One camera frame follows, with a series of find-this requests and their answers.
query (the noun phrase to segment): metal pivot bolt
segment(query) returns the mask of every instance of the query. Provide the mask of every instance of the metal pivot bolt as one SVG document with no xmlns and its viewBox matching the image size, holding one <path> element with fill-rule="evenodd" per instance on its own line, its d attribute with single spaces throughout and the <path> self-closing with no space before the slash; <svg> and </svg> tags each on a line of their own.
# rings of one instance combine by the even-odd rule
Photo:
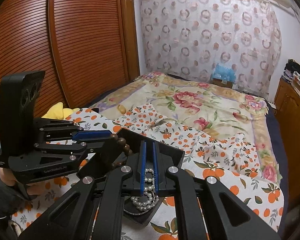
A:
<svg viewBox="0 0 300 240">
<path fill-rule="evenodd" d="M 122 172 L 129 172 L 129 171 L 131 171 L 131 167 L 130 167 L 130 166 L 127 166 L 127 165 L 126 165 L 126 166 L 122 166 L 122 167 L 121 167 L 121 171 L 122 171 Z"/>
<path fill-rule="evenodd" d="M 215 184 L 217 182 L 217 179 L 213 176 L 209 176 L 206 178 L 206 181 L 209 183 L 209 184 Z"/>
<path fill-rule="evenodd" d="M 176 172 L 178 172 L 178 170 L 179 169 L 175 166 L 171 166 L 171 167 L 168 168 L 168 171 L 170 171 L 171 173 L 176 173 Z"/>
<path fill-rule="evenodd" d="M 84 177 L 84 178 L 82 179 L 82 182 L 83 182 L 84 184 L 90 184 L 92 181 L 93 181 L 93 179 L 92 179 L 91 177 L 89 177 L 89 176 L 86 176 L 86 177 Z"/>
</svg>

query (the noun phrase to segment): wooden nightstand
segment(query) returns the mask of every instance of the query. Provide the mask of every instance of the wooden nightstand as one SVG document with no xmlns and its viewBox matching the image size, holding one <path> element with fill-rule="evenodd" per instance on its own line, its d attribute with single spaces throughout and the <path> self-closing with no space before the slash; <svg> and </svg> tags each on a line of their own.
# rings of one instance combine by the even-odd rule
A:
<svg viewBox="0 0 300 240">
<path fill-rule="evenodd" d="M 300 97 L 293 87 L 280 79 L 274 99 L 276 117 L 288 158 L 289 202 L 300 195 Z"/>
</svg>

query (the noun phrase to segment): louvered wardrobe door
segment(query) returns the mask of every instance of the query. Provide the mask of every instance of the louvered wardrobe door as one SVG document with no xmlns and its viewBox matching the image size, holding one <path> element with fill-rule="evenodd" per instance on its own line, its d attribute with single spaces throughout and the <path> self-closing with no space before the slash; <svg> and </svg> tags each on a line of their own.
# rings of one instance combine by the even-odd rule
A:
<svg viewBox="0 0 300 240">
<path fill-rule="evenodd" d="M 0 6 L 0 81 L 11 73 L 46 71 L 35 116 L 65 101 L 50 54 L 46 5 L 47 0 L 5 0 Z"/>
<path fill-rule="evenodd" d="M 120 0 L 54 0 L 59 63 L 74 106 L 128 81 L 119 8 Z"/>
</svg>

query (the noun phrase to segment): white cloth with orange fruit pattern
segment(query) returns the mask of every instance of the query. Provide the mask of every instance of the white cloth with orange fruit pattern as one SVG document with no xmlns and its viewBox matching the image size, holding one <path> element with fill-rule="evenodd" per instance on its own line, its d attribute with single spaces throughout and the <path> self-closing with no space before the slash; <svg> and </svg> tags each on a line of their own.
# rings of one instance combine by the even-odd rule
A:
<svg viewBox="0 0 300 240">
<path fill-rule="evenodd" d="M 261 177 L 256 149 L 245 141 L 243 133 L 217 140 L 202 131 L 172 122 L 157 113 L 152 104 L 131 109 L 114 121 L 88 108 L 81 109 L 66 119 L 73 120 L 84 130 L 117 132 L 123 126 L 184 150 L 186 154 L 183 169 L 198 178 L 209 175 L 217 177 L 277 231 L 283 211 L 283 194 L 276 184 Z M 70 144 L 72 141 L 54 143 Z M 75 174 L 71 174 L 47 181 L 46 192 L 31 203 L 26 203 L 12 216 L 13 220 L 25 229 L 78 180 Z M 136 240 L 142 237 L 144 240 L 174 240 L 178 234 L 175 217 L 174 199 L 167 197 L 146 227 L 123 218 L 122 239 Z"/>
</svg>

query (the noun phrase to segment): black jewelry box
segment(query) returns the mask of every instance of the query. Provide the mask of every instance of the black jewelry box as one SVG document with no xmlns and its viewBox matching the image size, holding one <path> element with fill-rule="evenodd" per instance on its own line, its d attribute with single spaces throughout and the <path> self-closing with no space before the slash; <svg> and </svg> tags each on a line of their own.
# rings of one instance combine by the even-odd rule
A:
<svg viewBox="0 0 300 240">
<path fill-rule="evenodd" d="M 154 168 L 153 167 L 152 145 L 153 145 L 153 142 L 156 142 L 155 140 L 148 138 L 146 136 L 143 136 L 141 134 L 138 134 L 136 132 L 133 132 L 131 130 L 125 129 L 125 128 L 122 128 L 121 130 L 119 130 L 117 135 L 119 138 L 125 138 L 126 143 L 130 146 L 130 149 L 133 151 L 133 153 L 138 153 L 140 151 L 141 141 L 145 141 L 146 142 L 146 152 L 147 152 L 147 154 L 146 154 L 146 169 Z M 183 161 L 185 152 L 180 149 L 169 146 L 167 144 L 161 143 L 161 142 L 158 142 L 158 145 L 159 145 L 159 152 L 161 154 L 170 156 L 172 158 L 174 166 L 180 168 L 182 165 L 182 161 Z M 86 165 L 88 165 L 90 167 L 86 167 L 84 170 L 81 169 L 77 173 L 77 176 L 79 178 L 83 178 L 85 176 L 93 176 L 94 178 L 100 178 L 100 177 L 106 175 L 106 173 L 108 173 L 109 171 L 111 171 L 111 163 L 112 162 L 114 162 L 114 163 L 122 162 L 126 159 L 124 152 L 121 151 L 120 147 L 118 147 L 113 152 L 109 152 L 108 154 L 109 154 L 109 158 L 107 158 L 107 163 L 102 161 L 101 158 L 91 158 L 88 161 L 88 163 L 86 163 Z M 134 221 L 135 223 L 146 226 L 150 222 L 150 220 L 152 219 L 152 217 L 154 216 L 156 211 L 158 210 L 158 208 L 161 205 L 163 200 L 164 200 L 164 198 L 160 198 L 159 201 L 157 202 L 157 204 L 152 209 L 150 209 L 148 212 L 146 212 L 142 215 L 131 215 L 131 214 L 126 213 L 125 211 L 123 212 L 123 215 L 125 217 L 129 218 L 130 220 Z M 141 213 L 139 210 L 137 210 L 136 206 L 133 205 L 130 197 L 127 198 L 124 203 L 125 203 L 124 210 L 126 210 L 130 213 L 134 213 L 134 214 Z"/>
</svg>

